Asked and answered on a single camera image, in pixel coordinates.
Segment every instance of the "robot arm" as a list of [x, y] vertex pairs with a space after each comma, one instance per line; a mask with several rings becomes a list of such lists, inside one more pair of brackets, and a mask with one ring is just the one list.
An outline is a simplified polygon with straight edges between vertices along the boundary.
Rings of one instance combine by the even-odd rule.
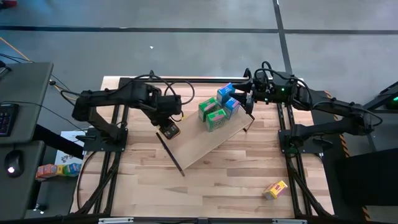
[[78, 121], [89, 122], [101, 133], [105, 141], [118, 141], [121, 130], [115, 124], [109, 124], [96, 111], [97, 106], [124, 105], [140, 109], [154, 126], [167, 139], [172, 139], [180, 130], [170, 119], [181, 113], [181, 96], [162, 96], [162, 91], [144, 82], [131, 81], [116, 90], [83, 91], [79, 94], [72, 117]]
[[[270, 72], [273, 79], [270, 80], [266, 72]], [[294, 75], [276, 72], [271, 69], [271, 66], [269, 68], [263, 66], [256, 70], [253, 77], [247, 68], [244, 77], [249, 77], [249, 80], [233, 85], [235, 89], [241, 90], [243, 93], [231, 93], [230, 95], [241, 102], [247, 114], [252, 113], [254, 103], [263, 101], [266, 104], [280, 103], [291, 105], [297, 110], [320, 110], [344, 117], [340, 121], [326, 124], [293, 125], [289, 135], [285, 137], [287, 144], [291, 146], [303, 146], [303, 142], [308, 138], [324, 134], [366, 135], [381, 123], [373, 124], [370, 111], [364, 109], [362, 105], [320, 96]]]

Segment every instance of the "white paper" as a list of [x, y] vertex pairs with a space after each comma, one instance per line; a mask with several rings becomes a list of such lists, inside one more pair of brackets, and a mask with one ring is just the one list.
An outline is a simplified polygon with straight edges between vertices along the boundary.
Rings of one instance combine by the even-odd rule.
[[[65, 139], [69, 141], [77, 141], [76, 136], [79, 135], [85, 135], [86, 133], [84, 131], [62, 131], [61, 132], [61, 137], [64, 137]], [[75, 142], [79, 146], [84, 146], [84, 142], [82, 141], [77, 141]], [[57, 151], [57, 156], [55, 157], [55, 165], [66, 165], [66, 164], [72, 164], [72, 163], [77, 163], [81, 164], [82, 160], [78, 159], [76, 157], [70, 156], [62, 151]]]

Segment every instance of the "gray floor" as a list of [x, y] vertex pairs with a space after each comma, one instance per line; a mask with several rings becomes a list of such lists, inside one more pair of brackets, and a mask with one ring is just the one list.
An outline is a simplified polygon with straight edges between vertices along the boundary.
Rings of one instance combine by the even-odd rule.
[[[0, 11], [0, 23], [23, 26], [276, 29], [272, 0], [19, 0]], [[279, 0], [285, 29], [394, 30], [395, 0]], [[97, 33], [0, 31], [0, 37], [38, 62], [73, 91], [98, 89], [105, 75], [241, 77], [263, 60], [284, 70], [278, 34]], [[397, 81], [398, 35], [286, 35], [292, 70], [310, 88], [364, 103]], [[17, 56], [0, 43], [0, 52]], [[45, 106], [70, 118], [72, 107], [49, 88]], [[75, 129], [48, 111], [39, 123]], [[353, 154], [365, 139], [347, 136]], [[373, 220], [398, 222], [395, 207], [369, 207]]]

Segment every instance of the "desk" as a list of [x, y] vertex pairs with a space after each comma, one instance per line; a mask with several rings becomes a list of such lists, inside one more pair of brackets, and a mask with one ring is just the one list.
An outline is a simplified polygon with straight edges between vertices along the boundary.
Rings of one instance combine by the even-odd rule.
[[[120, 77], [104, 77], [102, 89], [118, 87]], [[164, 90], [164, 85], [154, 84]], [[198, 103], [216, 95], [224, 84], [195, 83], [195, 99], [183, 106], [186, 115], [194, 113]], [[191, 96], [186, 84], [173, 86], [185, 101]], [[111, 121], [113, 107], [98, 108]], [[240, 131], [184, 170], [182, 177], [163, 149], [143, 112], [129, 110], [129, 137], [122, 153], [113, 200], [112, 216], [134, 217], [293, 217], [292, 200], [287, 190], [277, 200], [267, 201], [262, 191], [283, 180], [289, 183], [285, 157], [280, 153], [276, 105], [258, 103], [255, 121], [248, 133]], [[312, 124], [309, 112], [294, 111], [296, 123]], [[81, 179], [82, 204], [100, 179], [103, 153], [93, 156]], [[317, 200], [333, 213], [322, 162], [303, 154], [307, 185]], [[107, 190], [104, 191], [103, 206]], [[298, 188], [302, 211], [303, 198]], [[76, 210], [76, 199], [71, 212]]]
[[18, 114], [9, 137], [1, 144], [44, 141], [46, 145], [82, 158], [82, 147], [37, 124], [53, 68], [52, 63], [10, 64], [12, 71], [0, 79], [0, 103], [17, 103]]
[[10, 178], [4, 169], [4, 157], [13, 149], [12, 145], [0, 148], [0, 220], [13, 220], [25, 217], [32, 194], [37, 167], [40, 165], [44, 143], [32, 141], [16, 144], [15, 149], [23, 152], [24, 173], [17, 178]]

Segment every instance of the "computer mouse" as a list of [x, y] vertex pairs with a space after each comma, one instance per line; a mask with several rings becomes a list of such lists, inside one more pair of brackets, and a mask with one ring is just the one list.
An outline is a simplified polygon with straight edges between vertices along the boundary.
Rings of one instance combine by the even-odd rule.
[[9, 152], [4, 160], [4, 166], [9, 177], [19, 177], [24, 172], [23, 152], [21, 150]]

